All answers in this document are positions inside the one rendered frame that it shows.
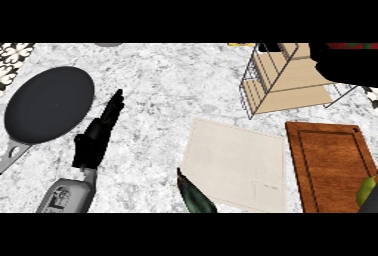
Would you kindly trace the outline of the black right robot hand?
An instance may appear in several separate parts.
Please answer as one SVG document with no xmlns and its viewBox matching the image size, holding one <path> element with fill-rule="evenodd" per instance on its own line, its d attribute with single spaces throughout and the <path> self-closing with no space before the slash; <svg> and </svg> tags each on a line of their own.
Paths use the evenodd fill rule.
<svg viewBox="0 0 378 256">
<path fill-rule="evenodd" d="M 329 81 L 378 88 L 378 50 L 329 49 L 320 42 L 308 47 L 316 70 Z"/>
</svg>

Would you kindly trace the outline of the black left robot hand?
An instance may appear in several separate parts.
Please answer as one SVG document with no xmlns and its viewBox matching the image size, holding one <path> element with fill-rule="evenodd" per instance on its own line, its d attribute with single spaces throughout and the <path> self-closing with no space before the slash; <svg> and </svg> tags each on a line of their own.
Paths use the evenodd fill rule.
<svg viewBox="0 0 378 256">
<path fill-rule="evenodd" d="M 122 90 L 118 89 L 99 118 L 94 118 L 85 132 L 75 136 L 75 155 L 72 166 L 75 168 L 96 169 L 100 165 L 110 132 L 118 121 L 119 112 L 124 108 Z"/>
</svg>

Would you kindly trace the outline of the beige placemat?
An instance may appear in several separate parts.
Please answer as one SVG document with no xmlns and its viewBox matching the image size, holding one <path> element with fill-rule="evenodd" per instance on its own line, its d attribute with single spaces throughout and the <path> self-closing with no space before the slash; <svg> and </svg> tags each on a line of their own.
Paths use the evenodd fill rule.
<svg viewBox="0 0 378 256">
<path fill-rule="evenodd" d="M 285 212 L 285 167 L 282 137 L 193 119 L 181 172 L 214 202 Z"/>
</svg>

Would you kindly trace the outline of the red and green object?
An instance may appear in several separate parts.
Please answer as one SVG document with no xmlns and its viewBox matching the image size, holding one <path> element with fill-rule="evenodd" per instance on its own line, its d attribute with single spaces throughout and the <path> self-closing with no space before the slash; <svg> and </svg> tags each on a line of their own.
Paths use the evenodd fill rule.
<svg viewBox="0 0 378 256">
<path fill-rule="evenodd" d="M 329 49 L 378 50 L 378 43 L 326 43 Z"/>
</svg>

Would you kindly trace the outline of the black frying pan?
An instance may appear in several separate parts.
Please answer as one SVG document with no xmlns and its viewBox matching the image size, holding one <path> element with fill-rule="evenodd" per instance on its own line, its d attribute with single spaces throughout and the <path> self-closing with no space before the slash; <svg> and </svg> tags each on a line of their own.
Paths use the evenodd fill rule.
<svg viewBox="0 0 378 256">
<path fill-rule="evenodd" d="M 23 83 L 4 110 L 9 142 L 0 155 L 0 175 L 35 144 L 59 138 L 79 124 L 93 98 L 91 77 L 76 67 L 51 68 Z"/>
</svg>

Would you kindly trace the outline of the dark green vegetable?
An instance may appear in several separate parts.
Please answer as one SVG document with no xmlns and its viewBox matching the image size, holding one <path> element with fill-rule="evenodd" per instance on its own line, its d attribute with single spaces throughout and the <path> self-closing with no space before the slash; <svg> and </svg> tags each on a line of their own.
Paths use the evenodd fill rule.
<svg viewBox="0 0 378 256">
<path fill-rule="evenodd" d="M 187 177 L 177 171 L 177 187 L 190 213 L 215 213 L 217 208 Z"/>
</svg>

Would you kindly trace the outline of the black and white patterned mat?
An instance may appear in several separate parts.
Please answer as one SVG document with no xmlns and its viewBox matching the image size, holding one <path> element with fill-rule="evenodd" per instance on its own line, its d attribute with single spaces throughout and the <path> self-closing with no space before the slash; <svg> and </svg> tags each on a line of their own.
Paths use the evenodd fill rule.
<svg viewBox="0 0 378 256">
<path fill-rule="evenodd" d="M 25 59 L 34 51 L 34 43 L 0 43 L 0 96 L 17 76 Z"/>
</svg>

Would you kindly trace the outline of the brown wooden cutting board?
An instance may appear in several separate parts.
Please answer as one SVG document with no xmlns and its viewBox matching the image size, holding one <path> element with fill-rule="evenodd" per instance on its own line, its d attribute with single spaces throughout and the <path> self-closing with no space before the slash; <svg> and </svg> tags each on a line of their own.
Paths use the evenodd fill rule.
<svg viewBox="0 0 378 256">
<path fill-rule="evenodd" d="M 354 213 L 356 192 L 376 173 L 357 125 L 286 122 L 296 185 L 305 213 Z"/>
</svg>

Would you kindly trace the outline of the yellow-green vegetable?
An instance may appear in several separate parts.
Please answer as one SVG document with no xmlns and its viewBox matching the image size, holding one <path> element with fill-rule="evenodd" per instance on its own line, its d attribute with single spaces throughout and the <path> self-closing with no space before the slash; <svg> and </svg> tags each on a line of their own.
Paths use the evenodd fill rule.
<svg viewBox="0 0 378 256">
<path fill-rule="evenodd" d="M 375 177 L 367 177 L 356 192 L 356 202 L 360 208 L 378 209 L 378 183 Z"/>
</svg>

